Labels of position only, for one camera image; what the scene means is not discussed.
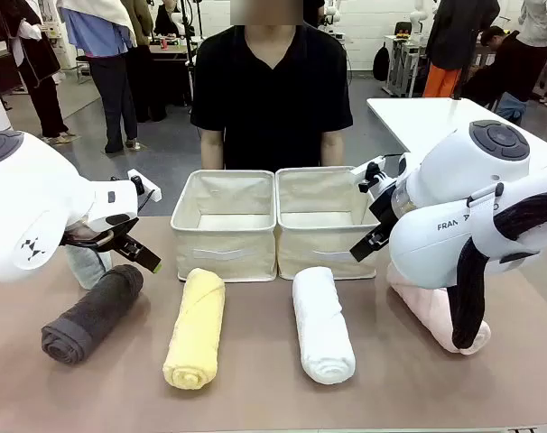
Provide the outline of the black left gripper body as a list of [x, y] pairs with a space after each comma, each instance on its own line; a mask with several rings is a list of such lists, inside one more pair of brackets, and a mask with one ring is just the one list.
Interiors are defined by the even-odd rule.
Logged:
[[79, 248], [88, 248], [94, 251], [113, 251], [119, 247], [121, 241], [130, 232], [131, 227], [120, 225], [98, 233], [93, 237], [82, 236], [75, 232], [67, 232], [60, 240], [60, 245], [71, 245]]

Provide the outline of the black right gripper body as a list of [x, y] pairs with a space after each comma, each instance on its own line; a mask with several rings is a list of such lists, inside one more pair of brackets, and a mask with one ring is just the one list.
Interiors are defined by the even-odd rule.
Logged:
[[395, 191], [395, 180], [373, 180], [369, 193], [374, 201], [369, 210], [382, 225], [394, 225], [398, 218], [394, 213], [392, 195]]

